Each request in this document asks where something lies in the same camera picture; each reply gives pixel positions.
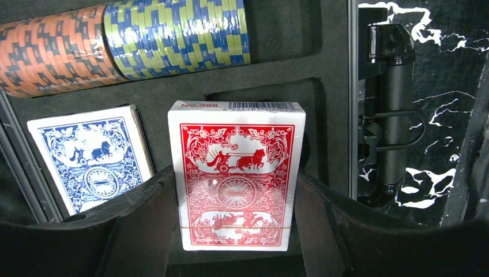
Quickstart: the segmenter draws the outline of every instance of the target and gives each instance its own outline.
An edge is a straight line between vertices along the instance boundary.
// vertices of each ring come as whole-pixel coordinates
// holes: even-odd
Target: poker chip
[[[249,63],[243,0],[124,0],[0,25],[0,89],[21,98]]]
[[[242,0],[125,0],[107,5],[115,64],[143,80],[250,63]]]
[[[105,6],[0,26],[0,87],[27,98],[127,81],[104,45]]]

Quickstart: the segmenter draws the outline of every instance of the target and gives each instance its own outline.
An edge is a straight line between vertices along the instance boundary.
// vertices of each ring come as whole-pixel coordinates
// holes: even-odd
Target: black marble surface
[[[409,150],[403,187],[382,211],[411,222],[441,226],[447,216],[450,194],[464,195],[467,174],[460,161],[466,158],[464,140],[479,93],[481,74],[489,50],[489,2],[475,1],[366,1],[362,7],[388,8],[390,23],[402,23],[415,41],[416,63],[413,108],[427,118],[426,134]],[[376,101],[368,81],[359,85],[359,114]],[[413,137],[420,124],[412,120]],[[358,196],[375,186],[374,167],[359,168]],[[462,212],[465,197],[450,205]]]

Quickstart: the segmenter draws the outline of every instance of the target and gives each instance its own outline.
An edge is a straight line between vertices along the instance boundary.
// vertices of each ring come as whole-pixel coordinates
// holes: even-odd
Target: red card back design
[[[281,245],[294,131],[180,124],[192,245]]]

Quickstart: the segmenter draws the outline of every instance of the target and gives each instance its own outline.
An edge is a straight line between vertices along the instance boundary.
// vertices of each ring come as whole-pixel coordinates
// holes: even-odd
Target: playing card deck
[[[173,105],[185,250],[287,250],[305,119],[297,103]]]
[[[69,215],[113,199],[153,175],[134,105],[27,125]]]

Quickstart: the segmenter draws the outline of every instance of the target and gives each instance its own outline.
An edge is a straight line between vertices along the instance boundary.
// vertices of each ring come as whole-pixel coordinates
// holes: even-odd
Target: black foam insert
[[[0,21],[102,3],[105,2],[0,1]],[[348,194],[348,1],[245,0],[245,9],[251,65],[34,99],[10,98],[48,183],[54,187],[27,131],[29,120],[135,104],[155,170],[159,171],[171,163],[167,112],[176,100],[269,99],[297,101],[305,108],[311,149],[306,170]],[[300,245],[292,248],[290,253],[300,253]]]

